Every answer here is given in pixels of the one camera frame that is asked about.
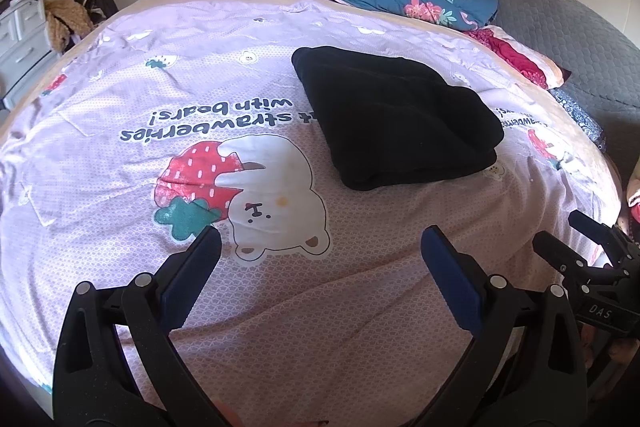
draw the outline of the green strawberry leaf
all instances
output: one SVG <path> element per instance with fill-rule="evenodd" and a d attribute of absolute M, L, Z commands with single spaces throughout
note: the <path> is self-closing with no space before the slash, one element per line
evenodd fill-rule
<path fill-rule="evenodd" d="M 219 220 L 222 211 L 209 209 L 207 200 L 185 201 L 176 196 L 169 206 L 156 211 L 154 219 L 160 225 L 170 225 L 171 235 L 176 241 L 186 241 L 191 235 L 197 236 L 204 227 Z"/>

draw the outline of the dresser drawer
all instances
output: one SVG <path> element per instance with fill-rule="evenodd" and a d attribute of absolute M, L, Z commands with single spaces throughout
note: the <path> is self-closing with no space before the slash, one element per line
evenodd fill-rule
<path fill-rule="evenodd" d="M 21 42 L 9 55 L 0 58 L 0 93 L 4 96 L 22 76 L 51 51 L 44 31 Z"/>
<path fill-rule="evenodd" d="M 4 97 L 4 107 L 14 109 L 23 97 L 40 81 L 58 60 L 58 54 L 49 52 Z"/>
<path fill-rule="evenodd" d="M 38 26 L 44 23 L 45 14 L 42 3 L 30 0 L 22 4 L 14 12 L 20 40 L 29 36 Z"/>
<path fill-rule="evenodd" d="M 11 49 L 18 41 L 18 35 L 15 30 L 15 20 L 13 17 L 5 17 L 0 19 L 0 60 L 2 56 Z"/>

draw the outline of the beige mattress edge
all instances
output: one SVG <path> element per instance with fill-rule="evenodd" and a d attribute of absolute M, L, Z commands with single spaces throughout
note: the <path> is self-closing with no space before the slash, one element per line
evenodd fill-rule
<path fill-rule="evenodd" d="M 72 60 L 85 52 L 91 44 L 95 41 L 97 36 L 102 31 L 104 25 L 108 25 L 117 19 L 132 15 L 136 13 L 143 12 L 144 10 L 154 8 L 157 6 L 163 6 L 166 4 L 178 4 L 191 2 L 193 0 L 139 0 L 133 3 L 131 6 L 121 10 L 116 15 L 114 15 L 107 22 L 103 23 L 101 26 L 98 26 L 93 32 L 91 32 L 80 44 L 73 47 L 71 51 L 63 55 L 59 61 L 49 70 L 47 74 L 45 74 L 39 83 L 31 89 L 31 91 L 25 95 L 25 97 L 20 101 L 17 107 L 12 111 L 9 118 L 7 118 L 6 122 L 2 126 L 2 131 L 0 132 L 0 145 L 2 145 L 8 133 L 9 128 L 12 125 L 16 115 L 20 113 L 23 108 L 33 102 L 34 99 L 47 87 L 53 80 L 60 74 L 60 70 L 68 65 Z M 294 4 L 301 0 L 215 0 L 217 2 L 251 2 L 251 3 L 264 3 L 264 4 L 277 4 L 281 6 L 286 6 L 290 4 Z M 317 2 L 321 4 L 325 4 L 326 6 L 340 11 L 349 11 L 353 13 L 357 13 L 359 15 L 365 15 L 367 17 L 379 18 L 383 20 L 387 20 L 389 22 L 393 22 L 395 24 L 405 24 L 408 26 L 414 26 L 421 29 L 426 29 L 425 25 L 428 25 L 428 29 L 430 31 L 441 32 L 444 34 L 449 34 L 456 36 L 457 38 L 465 38 L 470 39 L 469 37 L 449 28 L 445 28 L 444 26 L 436 26 L 433 24 L 426 23 L 424 21 L 409 19 L 406 17 L 401 17 L 398 15 L 393 15 L 389 13 L 383 12 L 369 12 L 365 10 L 361 10 L 359 8 L 345 6 L 342 4 L 335 3 L 331 0 L 305 0 L 308 2 Z M 610 165 L 604 155 L 597 149 L 597 147 L 585 136 L 583 131 L 580 129 L 577 123 L 575 123 L 571 117 L 562 109 L 561 105 L 544 89 L 531 84 L 524 76 L 522 76 L 518 71 L 513 69 L 507 62 L 502 60 L 498 55 L 495 55 L 495 60 L 499 63 L 504 70 L 510 74 L 517 82 L 517 84 L 521 87 L 521 89 L 530 96 L 535 102 L 539 103 L 548 113 L 552 123 L 557 128 L 562 128 L 563 133 L 566 138 L 571 142 L 571 144 L 575 147 L 576 152 L 588 162 L 588 167 L 590 171 L 597 176 L 598 179 L 602 181 L 602 183 L 606 183 L 608 186 L 603 187 L 610 194 L 616 194 L 616 198 L 618 200 L 626 200 L 622 193 L 622 183 L 620 178 L 616 172 L 616 170 Z"/>

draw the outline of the drawer handle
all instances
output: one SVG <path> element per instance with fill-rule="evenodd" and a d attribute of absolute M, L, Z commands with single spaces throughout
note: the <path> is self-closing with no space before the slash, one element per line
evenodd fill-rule
<path fill-rule="evenodd" d="M 21 58 L 18 58 L 15 63 L 16 64 L 20 64 L 25 58 L 27 58 L 29 55 L 31 55 L 33 53 L 34 48 L 29 48 L 29 51 L 27 51 Z"/>

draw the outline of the strawberry print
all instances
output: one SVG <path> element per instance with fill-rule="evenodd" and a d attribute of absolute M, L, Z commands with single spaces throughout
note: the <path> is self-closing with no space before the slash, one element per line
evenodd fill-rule
<path fill-rule="evenodd" d="M 220 142 L 199 142 L 169 162 L 156 182 L 154 200 L 160 207 L 156 223 L 170 225 L 177 241 L 198 235 L 204 227 L 228 217 L 231 199 L 240 192 L 216 187 L 219 174 L 242 170 L 238 155 L 220 156 Z"/>
<path fill-rule="evenodd" d="M 52 83 L 49 84 L 47 89 L 42 92 L 42 95 L 47 96 L 48 94 L 51 94 L 51 91 L 53 91 L 54 89 L 58 89 L 58 87 L 60 87 L 60 84 L 62 84 L 65 80 L 66 74 L 60 74 Z"/>

